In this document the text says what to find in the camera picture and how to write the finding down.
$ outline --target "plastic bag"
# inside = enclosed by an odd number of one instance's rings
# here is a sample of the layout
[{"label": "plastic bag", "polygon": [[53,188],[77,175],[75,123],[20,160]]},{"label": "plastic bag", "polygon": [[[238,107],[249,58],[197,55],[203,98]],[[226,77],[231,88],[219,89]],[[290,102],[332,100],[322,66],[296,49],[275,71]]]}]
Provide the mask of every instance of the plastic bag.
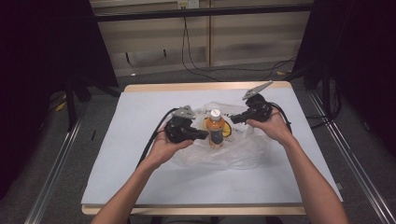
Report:
[{"label": "plastic bag", "polygon": [[209,141],[195,140],[194,144],[179,150],[172,161],[180,166],[204,166],[219,170],[253,169],[264,162],[270,153],[272,141],[263,131],[245,123],[233,124],[231,115],[240,114],[248,108],[240,105],[210,103],[195,109],[196,119],[191,127],[205,130],[205,118],[212,109],[219,109],[221,115],[231,126],[231,135],[224,137],[222,147],[212,148]]}]

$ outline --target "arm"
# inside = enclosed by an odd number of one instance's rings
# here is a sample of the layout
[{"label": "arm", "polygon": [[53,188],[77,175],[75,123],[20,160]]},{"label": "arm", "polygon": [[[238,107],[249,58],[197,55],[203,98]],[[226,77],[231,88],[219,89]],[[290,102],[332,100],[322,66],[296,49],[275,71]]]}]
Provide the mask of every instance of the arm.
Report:
[{"label": "arm", "polygon": [[148,156],[119,191],[99,211],[92,223],[126,223],[151,174],[180,149],[192,144],[187,140],[178,144],[169,142],[164,132],[159,132]]},{"label": "arm", "polygon": [[348,223],[338,196],[316,166],[305,155],[297,139],[290,133],[280,113],[274,109],[265,122],[249,119],[247,124],[263,130],[282,145],[297,180],[306,214],[312,223]]}]

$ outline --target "metal frame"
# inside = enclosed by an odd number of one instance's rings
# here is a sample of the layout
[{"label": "metal frame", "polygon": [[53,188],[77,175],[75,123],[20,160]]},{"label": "metal frame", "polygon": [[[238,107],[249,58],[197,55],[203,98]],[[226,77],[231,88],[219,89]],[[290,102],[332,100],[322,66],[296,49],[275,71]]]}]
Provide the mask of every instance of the metal frame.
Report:
[{"label": "metal frame", "polygon": [[41,218],[43,217],[44,212],[47,208],[47,205],[50,202],[52,192],[55,190],[56,182],[58,181],[59,176],[61,175],[61,171],[64,168],[64,163],[67,159],[67,155],[76,139],[79,127],[81,125],[81,120],[82,118],[84,118],[87,107],[88,103],[82,105],[76,124],[74,125],[72,130],[67,133],[61,150],[59,151],[58,157],[56,158],[55,163],[53,163],[52,168],[49,171],[49,176],[47,177],[47,180],[43,188],[41,189],[40,194],[35,199],[35,203],[31,208],[29,215],[24,221],[25,224],[40,223]]},{"label": "metal frame", "polygon": [[101,22],[101,21],[137,21],[151,19],[168,19],[183,17],[203,17],[203,16],[225,16],[225,15],[242,15],[242,14],[262,14],[262,13],[280,13],[280,12],[298,12],[311,11],[319,7],[337,7],[336,4],[294,4],[294,5],[275,5],[262,7],[208,7],[186,10],[160,10],[149,12],[134,13],[109,13],[97,14],[87,17],[57,18],[52,19],[54,22]]},{"label": "metal frame", "polygon": [[348,164],[353,175],[358,180],[358,183],[361,185],[362,190],[366,194],[367,199],[370,201],[382,223],[396,223],[396,219],[391,213],[387,203],[373,184],[370,177],[364,171],[361,163],[358,161],[355,154],[353,153],[352,148],[347,143],[347,140],[341,134],[334,121],[327,119],[325,109],[323,108],[323,103],[321,102],[318,94],[311,91],[309,96],[311,97],[311,100],[314,103],[315,108],[317,109],[319,114],[323,116],[323,121],[326,122],[326,126],[330,134],[332,135],[332,138],[340,149],[340,152],[344,156],[346,163]]}]

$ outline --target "plastic bottle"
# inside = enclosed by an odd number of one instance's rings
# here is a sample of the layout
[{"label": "plastic bottle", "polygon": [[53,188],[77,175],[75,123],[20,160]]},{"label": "plastic bottle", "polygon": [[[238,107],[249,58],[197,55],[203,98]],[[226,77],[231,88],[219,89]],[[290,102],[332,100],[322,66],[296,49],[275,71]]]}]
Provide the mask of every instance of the plastic bottle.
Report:
[{"label": "plastic bottle", "polygon": [[223,129],[225,120],[221,117],[220,111],[213,109],[210,111],[210,117],[206,119],[205,126],[209,131],[209,145],[213,148],[222,147]]}]

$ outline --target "white tabletop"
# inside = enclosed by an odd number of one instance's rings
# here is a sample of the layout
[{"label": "white tabletop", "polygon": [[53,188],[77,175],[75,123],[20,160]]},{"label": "white tabletop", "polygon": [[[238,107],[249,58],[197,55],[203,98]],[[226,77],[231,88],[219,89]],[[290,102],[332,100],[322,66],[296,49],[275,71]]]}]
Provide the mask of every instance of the white tabletop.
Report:
[{"label": "white tabletop", "polygon": [[[242,97],[246,90],[197,88],[195,91],[124,92],[92,168],[81,203],[88,207],[100,207],[114,195],[134,171],[150,135],[169,109],[184,105],[194,109],[210,102],[245,106]],[[277,88],[274,85],[262,91],[262,95],[267,101],[284,109],[294,136],[341,199],[292,88]],[[186,167],[170,160],[154,172],[136,207],[301,205],[300,192],[283,147],[275,141],[268,144],[271,145],[268,146],[271,148],[268,157],[254,169]]]}]

